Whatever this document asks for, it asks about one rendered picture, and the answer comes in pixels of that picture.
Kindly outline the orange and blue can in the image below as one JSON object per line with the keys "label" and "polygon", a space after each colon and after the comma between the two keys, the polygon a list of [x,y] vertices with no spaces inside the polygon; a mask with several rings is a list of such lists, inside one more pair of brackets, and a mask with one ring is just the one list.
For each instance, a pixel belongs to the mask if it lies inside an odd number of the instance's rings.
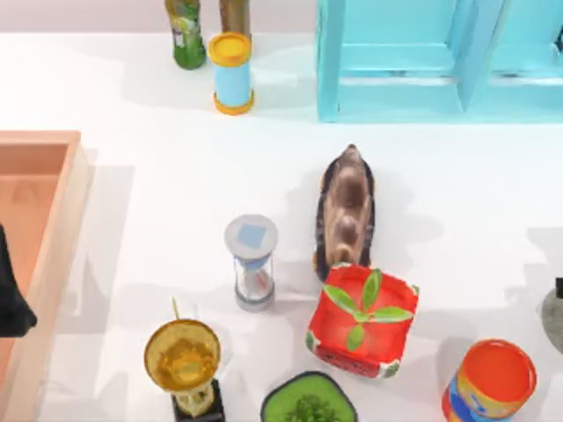
{"label": "orange and blue can", "polygon": [[537,372],[519,346],[500,338],[470,347],[442,396],[446,422],[513,422],[537,386]]}

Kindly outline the light blue rack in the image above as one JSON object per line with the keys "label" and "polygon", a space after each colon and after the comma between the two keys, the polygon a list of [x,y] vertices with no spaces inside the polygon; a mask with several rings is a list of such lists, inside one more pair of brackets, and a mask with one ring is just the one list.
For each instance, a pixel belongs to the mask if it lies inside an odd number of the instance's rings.
{"label": "light blue rack", "polygon": [[318,117],[563,123],[563,0],[317,0]]}

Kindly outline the green bottle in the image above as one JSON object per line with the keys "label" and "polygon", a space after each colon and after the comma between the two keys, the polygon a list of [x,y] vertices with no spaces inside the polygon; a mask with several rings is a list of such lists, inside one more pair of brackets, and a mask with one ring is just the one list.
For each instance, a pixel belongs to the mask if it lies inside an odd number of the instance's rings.
{"label": "green bottle", "polygon": [[173,57],[182,69],[198,69],[206,61],[201,37],[200,0],[165,0],[172,31]]}

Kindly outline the salmon-coloured shallow box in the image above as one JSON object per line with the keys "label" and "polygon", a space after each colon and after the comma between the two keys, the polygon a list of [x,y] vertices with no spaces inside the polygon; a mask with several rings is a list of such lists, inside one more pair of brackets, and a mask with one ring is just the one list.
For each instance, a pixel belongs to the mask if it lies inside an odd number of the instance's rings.
{"label": "salmon-coloured shallow box", "polygon": [[91,175],[77,131],[0,130],[0,223],[38,317],[23,338],[0,339],[0,422],[35,422]]}

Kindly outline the grey hourglass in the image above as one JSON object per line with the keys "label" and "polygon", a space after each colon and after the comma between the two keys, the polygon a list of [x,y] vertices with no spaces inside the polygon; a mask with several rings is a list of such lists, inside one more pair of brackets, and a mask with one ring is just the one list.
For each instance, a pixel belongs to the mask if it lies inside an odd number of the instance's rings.
{"label": "grey hourglass", "polygon": [[264,215],[240,215],[224,231],[225,244],[233,257],[234,292],[238,306],[260,312],[274,302],[273,253],[278,230]]}

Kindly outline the gold trophy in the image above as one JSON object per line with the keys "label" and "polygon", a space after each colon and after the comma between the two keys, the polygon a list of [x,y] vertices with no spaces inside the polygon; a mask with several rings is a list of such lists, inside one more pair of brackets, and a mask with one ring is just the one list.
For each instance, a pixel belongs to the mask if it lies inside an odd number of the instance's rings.
{"label": "gold trophy", "polygon": [[216,333],[198,319],[174,318],[150,336],[143,354],[149,378],[172,400],[174,422],[226,422],[216,373],[222,348]]}

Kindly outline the brown bottle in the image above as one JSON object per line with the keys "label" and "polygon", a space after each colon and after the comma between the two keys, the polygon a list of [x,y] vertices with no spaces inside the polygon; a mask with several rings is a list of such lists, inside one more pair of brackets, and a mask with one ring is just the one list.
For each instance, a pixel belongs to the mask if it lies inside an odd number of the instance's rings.
{"label": "brown bottle", "polygon": [[219,0],[222,32],[241,33],[249,40],[250,0]]}

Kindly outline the blue and yellow can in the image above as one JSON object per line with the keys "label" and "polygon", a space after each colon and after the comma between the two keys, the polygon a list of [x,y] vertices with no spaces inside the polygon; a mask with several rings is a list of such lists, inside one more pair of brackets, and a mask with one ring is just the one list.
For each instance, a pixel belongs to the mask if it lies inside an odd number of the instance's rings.
{"label": "blue and yellow can", "polygon": [[241,33],[218,34],[208,43],[208,56],[214,69],[216,109],[228,115],[247,113],[254,102],[250,40]]}

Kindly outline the red square plant pot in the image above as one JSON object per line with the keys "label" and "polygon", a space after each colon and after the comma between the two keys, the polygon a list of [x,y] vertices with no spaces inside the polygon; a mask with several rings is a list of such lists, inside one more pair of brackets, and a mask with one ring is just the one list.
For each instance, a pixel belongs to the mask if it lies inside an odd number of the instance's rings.
{"label": "red square plant pot", "polygon": [[329,365],[369,379],[399,370],[420,290],[378,268],[333,266],[305,336]]}

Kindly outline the black pot with green plant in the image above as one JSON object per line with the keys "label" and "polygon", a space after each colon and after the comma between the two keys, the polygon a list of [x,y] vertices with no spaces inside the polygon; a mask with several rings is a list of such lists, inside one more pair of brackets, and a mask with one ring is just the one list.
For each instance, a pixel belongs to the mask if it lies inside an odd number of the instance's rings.
{"label": "black pot with green plant", "polygon": [[305,371],[270,391],[260,422],[359,422],[340,385],[320,371]]}

